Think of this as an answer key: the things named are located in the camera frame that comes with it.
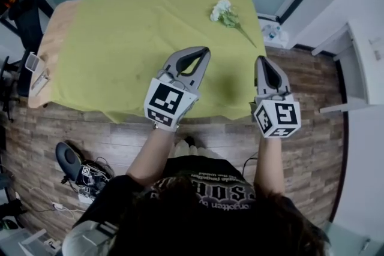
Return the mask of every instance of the human arm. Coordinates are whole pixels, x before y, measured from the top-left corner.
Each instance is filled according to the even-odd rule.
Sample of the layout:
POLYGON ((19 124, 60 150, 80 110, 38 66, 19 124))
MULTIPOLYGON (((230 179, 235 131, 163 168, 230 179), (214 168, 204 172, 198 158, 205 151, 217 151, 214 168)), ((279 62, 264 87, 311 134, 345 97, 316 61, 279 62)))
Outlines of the human arm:
POLYGON ((150 185, 161 178, 175 133, 162 129, 151 132, 139 154, 127 170, 127 175, 142 186, 150 185))
POLYGON ((265 192, 285 193, 280 138, 260 137, 254 182, 265 192))

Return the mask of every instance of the chair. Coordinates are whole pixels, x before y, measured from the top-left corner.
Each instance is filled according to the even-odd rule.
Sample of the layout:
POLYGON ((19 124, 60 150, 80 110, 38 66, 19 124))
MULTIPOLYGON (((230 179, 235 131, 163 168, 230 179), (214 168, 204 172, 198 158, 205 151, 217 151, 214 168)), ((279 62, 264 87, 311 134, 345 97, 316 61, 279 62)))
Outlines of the chair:
POLYGON ((37 3, 34 0, 17 0, 10 8, 8 16, 15 22, 25 48, 19 64, 20 76, 17 82, 17 93, 21 97, 28 97, 32 72, 25 68, 25 61, 30 53, 37 53, 43 38, 37 3))
POLYGON ((10 117, 10 100, 14 80, 4 78, 4 71, 16 71, 17 67, 8 63, 9 56, 7 56, 1 65, 0 69, 0 101, 3 102, 2 110, 7 113, 8 120, 12 123, 13 119, 10 117))

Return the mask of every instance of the flower stem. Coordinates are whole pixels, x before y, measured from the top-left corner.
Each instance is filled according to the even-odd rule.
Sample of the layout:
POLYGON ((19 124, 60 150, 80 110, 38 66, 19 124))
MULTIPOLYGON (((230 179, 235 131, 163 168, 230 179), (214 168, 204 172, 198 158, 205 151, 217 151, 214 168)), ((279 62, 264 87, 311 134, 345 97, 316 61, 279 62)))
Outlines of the flower stem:
POLYGON ((245 36, 245 37, 247 38, 247 40, 248 40, 249 42, 251 42, 251 44, 252 44, 255 48, 257 48, 256 45, 252 42, 251 38, 248 36, 248 34, 246 34, 245 31, 241 28, 240 23, 237 23, 236 26, 235 26, 235 28, 236 28, 238 31, 240 31, 240 33, 241 33, 243 36, 245 36))

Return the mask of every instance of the wooden floor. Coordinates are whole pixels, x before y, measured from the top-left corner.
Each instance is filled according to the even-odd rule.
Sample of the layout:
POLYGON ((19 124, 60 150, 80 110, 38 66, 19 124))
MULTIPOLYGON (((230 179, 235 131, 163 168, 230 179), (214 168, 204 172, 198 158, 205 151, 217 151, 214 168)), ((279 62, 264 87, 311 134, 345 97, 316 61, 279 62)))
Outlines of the wooden floor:
MULTIPOLYGON (((334 204, 341 171, 343 151, 343 118, 325 117, 320 107, 341 103, 334 62, 324 56, 312 57, 300 50, 268 49, 268 56, 289 76, 295 98, 301 103, 302 128, 283 141, 284 175, 287 196, 317 225, 328 218, 334 204)), ((50 200, 69 209, 84 209, 68 185, 60 183, 63 172, 55 159, 55 146, 70 140, 87 158, 102 156, 117 174, 125 173, 151 131, 151 123, 132 116, 116 125, 97 112, 79 112, 56 104, 46 109, 29 109, 26 103, 13 107, 14 123, 2 117, 6 128, 7 150, 2 163, 14 174, 10 189, 15 191, 29 212, 21 223, 35 231, 45 228, 48 234, 62 240, 74 221, 68 212, 37 212, 50 208, 50 200)), ((259 129, 251 117, 229 121, 224 118, 185 119, 178 137, 191 135, 206 147, 242 169, 244 161, 257 152, 259 129)), ((245 169, 252 181, 256 163, 245 169)), ((75 218, 81 213, 74 212, 75 218)))

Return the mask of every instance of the green tablecloth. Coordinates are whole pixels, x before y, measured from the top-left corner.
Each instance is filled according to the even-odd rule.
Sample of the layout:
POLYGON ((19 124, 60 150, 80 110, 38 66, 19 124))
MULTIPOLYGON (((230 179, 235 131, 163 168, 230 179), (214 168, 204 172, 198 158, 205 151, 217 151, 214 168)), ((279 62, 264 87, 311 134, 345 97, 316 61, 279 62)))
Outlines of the green tablecloth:
POLYGON ((187 117, 250 113, 254 62, 265 55, 252 0, 230 0, 252 39, 210 21, 218 0, 82 0, 59 54, 52 101, 82 111, 101 111, 114 122, 144 115, 151 78, 170 54, 207 46, 211 61, 201 99, 187 117))

